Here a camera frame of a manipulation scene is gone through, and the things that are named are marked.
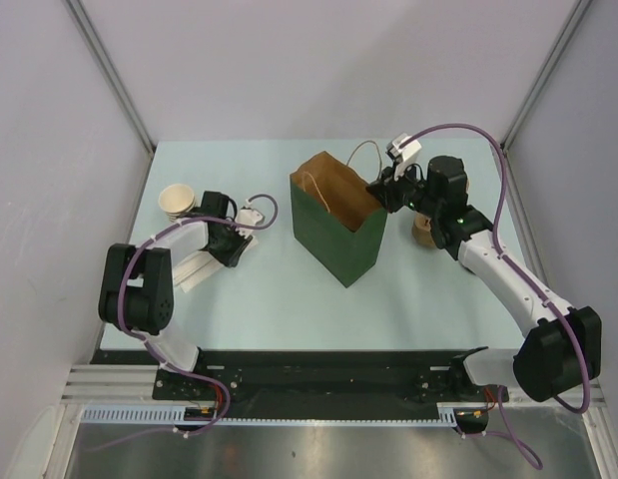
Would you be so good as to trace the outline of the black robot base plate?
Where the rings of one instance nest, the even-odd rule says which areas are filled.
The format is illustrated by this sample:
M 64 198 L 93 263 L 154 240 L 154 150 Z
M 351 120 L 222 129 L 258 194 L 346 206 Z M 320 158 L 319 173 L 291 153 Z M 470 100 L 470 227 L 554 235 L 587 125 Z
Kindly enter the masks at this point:
M 209 350 L 196 373 L 230 391 L 232 419 L 435 419 L 442 402 L 482 406 L 497 385 L 472 384 L 464 350 Z

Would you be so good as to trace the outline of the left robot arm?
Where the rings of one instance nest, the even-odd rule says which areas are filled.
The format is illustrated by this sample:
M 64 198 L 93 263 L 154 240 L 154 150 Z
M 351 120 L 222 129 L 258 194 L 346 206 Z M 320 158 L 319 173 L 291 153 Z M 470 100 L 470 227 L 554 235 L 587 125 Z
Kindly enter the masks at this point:
M 198 207 L 180 214 L 143 245 L 115 243 L 107 251 L 100 319 L 149 346 L 163 367 L 179 369 L 174 384 L 188 398 L 208 391 L 210 375 L 196 365 L 199 349 L 171 324 L 173 269 L 200 251 L 223 266 L 237 266 L 253 240 L 252 227 L 263 219 L 249 204 L 238 208 L 225 194 L 205 192 Z

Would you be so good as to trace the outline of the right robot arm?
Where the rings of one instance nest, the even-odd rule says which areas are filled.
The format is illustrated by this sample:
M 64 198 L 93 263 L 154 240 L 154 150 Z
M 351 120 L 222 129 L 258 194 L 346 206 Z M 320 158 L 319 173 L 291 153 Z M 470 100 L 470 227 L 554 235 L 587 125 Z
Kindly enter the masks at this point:
M 590 306 L 576 308 L 515 259 L 491 221 L 468 202 L 461 159 L 438 156 L 421 178 L 417 166 L 385 168 L 367 191 L 389 213 L 403 207 L 430 219 L 434 244 L 475 274 L 519 328 L 518 350 L 480 347 L 449 375 L 451 392 L 472 400 L 486 385 L 521 388 L 536 402 L 576 386 L 589 388 L 601 369 L 602 323 Z

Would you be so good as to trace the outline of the green paper bag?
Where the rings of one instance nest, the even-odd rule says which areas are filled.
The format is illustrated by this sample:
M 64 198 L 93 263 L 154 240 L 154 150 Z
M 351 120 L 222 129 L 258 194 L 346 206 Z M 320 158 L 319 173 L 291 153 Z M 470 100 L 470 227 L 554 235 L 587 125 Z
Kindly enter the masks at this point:
M 345 287 L 374 267 L 384 235 L 387 212 L 368 185 L 327 151 L 290 174 L 294 236 Z

